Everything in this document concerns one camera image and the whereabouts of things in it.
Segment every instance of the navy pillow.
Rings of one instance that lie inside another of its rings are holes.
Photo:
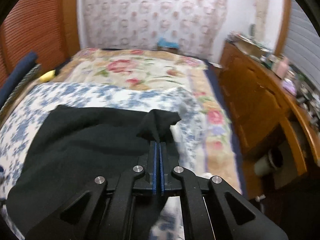
[[[23,77],[36,65],[37,58],[38,55],[31,51],[18,62],[0,90],[0,109]]]

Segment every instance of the purple item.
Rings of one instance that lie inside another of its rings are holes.
[[[282,87],[285,90],[287,90],[290,94],[292,94],[293,96],[297,95],[296,87],[295,87],[294,83],[290,79],[285,78],[282,81]]]
[[[222,134],[224,134],[226,131],[222,128],[222,127],[220,127],[220,126],[214,126],[213,128],[212,128],[212,133],[214,134],[214,135],[222,135]]]

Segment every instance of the pink flower pattern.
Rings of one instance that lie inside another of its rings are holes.
[[[143,54],[143,50],[134,49],[134,50],[131,51],[131,54],[133,54],[133,55],[142,55]]]
[[[212,144],[213,149],[221,151],[223,149],[223,144],[220,141],[216,141]]]
[[[120,72],[125,72],[125,73],[132,73],[132,69],[137,67],[137,63],[130,59],[118,59],[114,62],[111,62],[107,66],[108,71],[112,71],[114,73],[120,73]]]
[[[142,83],[142,80],[137,79],[137,78],[130,78],[126,80],[127,83],[130,83],[132,86],[138,85]]]
[[[199,66],[199,61],[195,58],[191,58],[191,57],[181,57],[181,59],[183,60],[184,63],[186,63],[187,65],[191,66],[191,67],[198,67]]]
[[[207,113],[209,123],[211,124],[222,124],[223,123],[223,115],[220,111],[210,109]]]
[[[206,94],[207,94],[206,92],[193,92],[193,95],[195,97],[205,96]]]

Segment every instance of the metal screw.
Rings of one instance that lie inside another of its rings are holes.
[[[143,170],[143,167],[140,166],[140,165],[137,165],[137,166],[134,166],[134,167],[133,167],[133,170],[134,170],[135,172],[140,172],[140,171]]]
[[[222,182],[222,179],[219,176],[213,176],[212,181],[216,184],[219,184]]]
[[[104,181],[105,181],[105,179],[102,176],[96,177],[94,179],[94,182],[97,183],[97,184],[102,184],[102,183],[104,183]]]
[[[176,166],[173,170],[174,170],[176,173],[181,173],[181,172],[183,172],[183,168],[180,167],[180,166]]]

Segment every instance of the bed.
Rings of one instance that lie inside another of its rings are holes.
[[[64,66],[53,82],[34,87],[0,130],[0,165],[9,175],[0,187],[6,198],[42,122],[58,104],[178,112],[172,127],[180,164],[196,175],[220,175],[245,194],[239,143],[208,62],[163,51],[85,49]],[[19,239],[22,234],[1,210]],[[178,197],[170,198],[150,237],[184,239]]]

